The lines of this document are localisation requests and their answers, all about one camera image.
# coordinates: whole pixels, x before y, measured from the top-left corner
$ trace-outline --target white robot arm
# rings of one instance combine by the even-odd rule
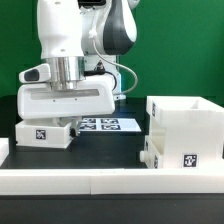
[[[17,125],[18,144],[25,145],[24,125],[61,127],[75,117],[78,122],[69,127],[78,130],[81,116],[113,113],[116,82],[104,73],[116,66],[108,66],[111,71],[93,71],[95,65],[91,68],[85,62],[97,54],[114,57],[130,50],[137,36],[131,8],[138,2],[38,0],[43,64],[19,76],[24,85],[18,92],[18,113],[24,121]]]

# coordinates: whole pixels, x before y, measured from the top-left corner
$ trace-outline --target qr-like marker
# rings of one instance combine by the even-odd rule
[[[159,160],[158,160],[157,156],[155,156],[155,158],[154,158],[154,168],[158,169],[158,165],[159,165]]]
[[[83,118],[82,123],[95,124],[96,119],[95,118]]]
[[[152,104],[152,116],[156,116],[156,105],[155,103]]]
[[[46,130],[36,130],[36,139],[46,140]]]
[[[198,156],[196,154],[184,155],[183,167],[197,167]]]
[[[119,124],[118,119],[101,119],[102,124]]]
[[[115,131],[115,130],[121,130],[120,125],[102,125],[102,130],[108,130],[108,131]]]
[[[95,124],[82,124],[79,128],[80,130],[96,130]]]

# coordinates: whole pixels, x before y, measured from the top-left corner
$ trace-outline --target black surface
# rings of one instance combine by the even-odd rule
[[[146,131],[144,124],[148,118],[144,103],[145,100],[130,99],[117,105],[113,116],[135,117]],[[0,137],[10,136],[10,156],[2,168],[70,168],[74,166],[74,159],[80,168],[141,168],[136,152],[142,147],[144,132],[87,133],[74,140],[67,151],[41,151],[41,148],[33,152],[28,148],[18,151],[13,131],[14,123],[19,121],[16,98],[0,99],[0,108]],[[86,151],[92,154],[85,161]],[[0,223],[6,224],[223,224],[223,210],[224,194],[0,196]]]
[[[10,136],[10,154],[1,167],[3,169],[146,167],[138,157],[144,147],[145,104],[143,99],[117,102],[116,110],[112,115],[102,116],[135,118],[141,126],[141,133],[82,132],[79,137],[74,138],[66,150],[16,146],[14,129],[16,122],[20,121],[16,112],[16,97],[11,96],[1,100],[5,108],[5,113],[1,116],[4,129],[1,134]]]
[[[223,224],[223,195],[1,197],[0,223]]]

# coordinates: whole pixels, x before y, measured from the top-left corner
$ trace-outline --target white block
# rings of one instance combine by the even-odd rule
[[[201,97],[147,97],[147,112],[149,168],[208,168],[222,162],[222,107]]]
[[[0,138],[0,166],[5,161],[9,154],[9,140],[8,138]]]

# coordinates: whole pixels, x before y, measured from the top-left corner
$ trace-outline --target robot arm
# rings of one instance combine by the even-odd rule
[[[120,55],[132,47],[136,26],[130,6],[134,7],[136,1],[106,0],[98,8],[86,8],[83,2],[38,1],[38,35],[44,63],[20,74],[20,81],[26,83],[18,94],[23,119],[113,112],[113,78],[84,77],[84,56],[96,55],[96,49],[100,54]]]

